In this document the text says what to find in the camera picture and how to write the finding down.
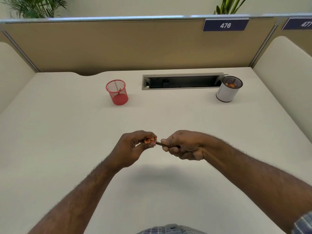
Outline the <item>beige cubicle partition panel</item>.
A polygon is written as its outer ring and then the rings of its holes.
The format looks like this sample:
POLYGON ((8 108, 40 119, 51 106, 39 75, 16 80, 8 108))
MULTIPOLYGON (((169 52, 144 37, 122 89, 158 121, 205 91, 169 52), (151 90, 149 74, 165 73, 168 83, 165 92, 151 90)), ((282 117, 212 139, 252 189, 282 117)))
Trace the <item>beige cubicle partition panel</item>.
POLYGON ((248 67, 273 18, 207 17, 2 20, 0 31, 36 72, 248 67), (203 32, 206 19, 249 18, 244 31, 203 32))
POLYGON ((249 64, 249 67, 254 68, 259 61, 265 50, 270 43, 279 36, 284 36, 308 55, 312 56, 312 30, 282 30, 284 24, 289 18, 312 18, 312 12, 310 13, 286 13, 286 14, 263 14, 259 18, 273 18, 275 23, 268 35, 264 39, 262 45, 258 49, 254 58, 249 64))

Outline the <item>person's left hand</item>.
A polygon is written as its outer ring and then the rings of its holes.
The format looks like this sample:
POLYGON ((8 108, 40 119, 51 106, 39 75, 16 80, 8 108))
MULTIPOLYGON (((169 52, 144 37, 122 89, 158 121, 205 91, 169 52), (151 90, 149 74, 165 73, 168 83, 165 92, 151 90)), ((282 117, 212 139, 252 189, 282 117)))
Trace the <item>person's left hand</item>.
POLYGON ((133 165, 143 153, 136 152, 135 147, 144 143, 145 138, 150 136, 157 137, 154 133, 144 130, 123 134, 108 156, 111 166, 120 170, 133 165))

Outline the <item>person's left forearm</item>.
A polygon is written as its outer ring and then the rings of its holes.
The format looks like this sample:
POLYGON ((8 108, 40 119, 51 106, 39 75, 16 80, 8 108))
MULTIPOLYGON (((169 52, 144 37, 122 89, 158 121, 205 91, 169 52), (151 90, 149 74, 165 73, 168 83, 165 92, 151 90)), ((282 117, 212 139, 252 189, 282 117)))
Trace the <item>person's left forearm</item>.
POLYGON ((28 234, 84 234, 113 177, 140 155, 111 153, 59 201, 28 234))

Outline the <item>blue number sign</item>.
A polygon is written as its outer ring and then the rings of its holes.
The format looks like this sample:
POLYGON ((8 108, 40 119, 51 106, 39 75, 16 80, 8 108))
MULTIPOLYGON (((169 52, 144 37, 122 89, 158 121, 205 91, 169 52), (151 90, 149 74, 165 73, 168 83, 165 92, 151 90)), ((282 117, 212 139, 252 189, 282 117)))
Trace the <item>blue number sign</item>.
POLYGON ((289 18, 282 30, 312 30, 312 18, 289 18))
POLYGON ((203 32, 212 31, 244 31, 249 18, 243 19, 206 19, 204 22, 203 32))

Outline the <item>red mesh pen cup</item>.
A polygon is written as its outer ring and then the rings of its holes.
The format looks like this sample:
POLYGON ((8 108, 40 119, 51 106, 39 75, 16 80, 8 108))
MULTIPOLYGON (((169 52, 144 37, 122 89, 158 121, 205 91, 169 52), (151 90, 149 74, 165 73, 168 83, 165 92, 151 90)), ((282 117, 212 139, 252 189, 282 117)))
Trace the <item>red mesh pen cup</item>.
POLYGON ((123 80, 115 79, 106 84, 106 90, 109 93, 114 105, 121 106, 128 102, 129 98, 126 91, 126 83, 123 80))

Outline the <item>cream side divider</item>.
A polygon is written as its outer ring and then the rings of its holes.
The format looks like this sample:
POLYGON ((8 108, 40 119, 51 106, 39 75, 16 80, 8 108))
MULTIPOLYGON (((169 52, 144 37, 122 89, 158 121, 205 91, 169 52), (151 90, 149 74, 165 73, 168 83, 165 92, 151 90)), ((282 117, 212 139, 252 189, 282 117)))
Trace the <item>cream side divider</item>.
POLYGON ((9 44, 0 42, 0 114, 35 74, 9 44))
POLYGON ((253 70, 312 143, 312 57, 279 36, 253 70))

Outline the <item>white cup with black rim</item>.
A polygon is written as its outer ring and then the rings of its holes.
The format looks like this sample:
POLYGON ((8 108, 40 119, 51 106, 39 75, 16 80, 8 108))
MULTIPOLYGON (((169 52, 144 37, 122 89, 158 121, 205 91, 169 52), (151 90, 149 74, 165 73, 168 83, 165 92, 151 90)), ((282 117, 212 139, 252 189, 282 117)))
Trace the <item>white cup with black rim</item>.
POLYGON ((221 85, 216 93, 216 98, 221 102, 226 102, 226 103, 232 102, 237 92, 240 90, 240 88, 242 88, 243 81, 240 78, 237 78, 231 75, 226 75, 222 77, 220 81, 221 81, 221 85), (239 85, 239 88, 236 88, 236 89, 230 88, 225 85, 226 82, 228 83, 235 82, 236 84, 239 85))

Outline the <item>dark pencil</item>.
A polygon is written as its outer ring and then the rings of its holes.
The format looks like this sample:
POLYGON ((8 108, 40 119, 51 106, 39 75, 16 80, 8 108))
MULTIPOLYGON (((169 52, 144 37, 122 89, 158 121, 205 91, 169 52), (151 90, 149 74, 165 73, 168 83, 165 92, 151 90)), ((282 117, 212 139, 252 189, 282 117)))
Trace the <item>dark pencil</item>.
POLYGON ((168 145, 165 145, 161 142, 154 142, 153 143, 154 145, 159 145, 159 146, 162 146, 162 147, 166 147, 166 148, 173 148, 173 147, 177 147, 177 148, 181 148, 180 146, 176 145, 176 146, 168 146, 168 145))

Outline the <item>blue plaid shirt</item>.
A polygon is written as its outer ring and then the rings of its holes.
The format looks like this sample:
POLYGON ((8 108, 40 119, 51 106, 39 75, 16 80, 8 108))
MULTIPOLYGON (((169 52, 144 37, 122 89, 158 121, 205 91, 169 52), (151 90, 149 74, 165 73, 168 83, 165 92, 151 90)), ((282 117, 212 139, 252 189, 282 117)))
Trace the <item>blue plaid shirt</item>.
MULTIPOLYGON (((148 228, 137 234, 207 234, 207 233, 183 225, 168 224, 165 226, 148 228)), ((296 222, 294 222, 291 234, 312 234, 312 211, 304 214, 296 222)))

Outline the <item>broad-leaf green plant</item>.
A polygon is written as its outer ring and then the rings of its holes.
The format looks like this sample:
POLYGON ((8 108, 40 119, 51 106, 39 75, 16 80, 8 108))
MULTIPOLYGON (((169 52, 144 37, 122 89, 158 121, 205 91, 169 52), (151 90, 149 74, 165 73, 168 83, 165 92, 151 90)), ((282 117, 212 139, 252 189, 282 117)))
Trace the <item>broad-leaf green plant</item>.
POLYGON ((216 6, 214 15, 234 15, 246 0, 222 0, 220 6, 216 6))

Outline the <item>feathery green palm plant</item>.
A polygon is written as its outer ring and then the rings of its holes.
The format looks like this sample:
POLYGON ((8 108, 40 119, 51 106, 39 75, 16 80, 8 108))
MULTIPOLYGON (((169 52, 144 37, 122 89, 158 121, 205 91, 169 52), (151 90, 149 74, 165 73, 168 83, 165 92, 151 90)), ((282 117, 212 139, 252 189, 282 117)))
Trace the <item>feathery green palm plant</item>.
POLYGON ((57 16, 59 8, 67 10, 69 0, 0 0, 9 7, 10 16, 19 19, 45 19, 57 16))

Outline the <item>person's right forearm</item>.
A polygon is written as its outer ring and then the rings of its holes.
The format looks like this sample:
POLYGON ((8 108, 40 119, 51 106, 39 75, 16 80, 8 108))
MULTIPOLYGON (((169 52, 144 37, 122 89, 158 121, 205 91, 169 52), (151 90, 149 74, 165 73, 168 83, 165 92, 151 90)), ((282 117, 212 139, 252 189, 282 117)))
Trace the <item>person's right forearm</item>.
POLYGON ((287 234, 312 234, 312 185, 201 133, 204 159, 287 234))

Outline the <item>person's right hand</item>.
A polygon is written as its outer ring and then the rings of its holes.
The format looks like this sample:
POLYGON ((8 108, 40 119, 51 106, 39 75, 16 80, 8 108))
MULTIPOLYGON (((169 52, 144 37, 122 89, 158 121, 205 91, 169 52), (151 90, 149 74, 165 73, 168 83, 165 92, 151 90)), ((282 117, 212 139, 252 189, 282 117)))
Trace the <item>person's right hand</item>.
POLYGON ((181 160, 201 161, 205 159, 205 152, 210 138, 209 135, 188 130, 178 130, 173 134, 177 135, 177 145, 181 148, 162 147, 165 152, 168 152, 181 160))

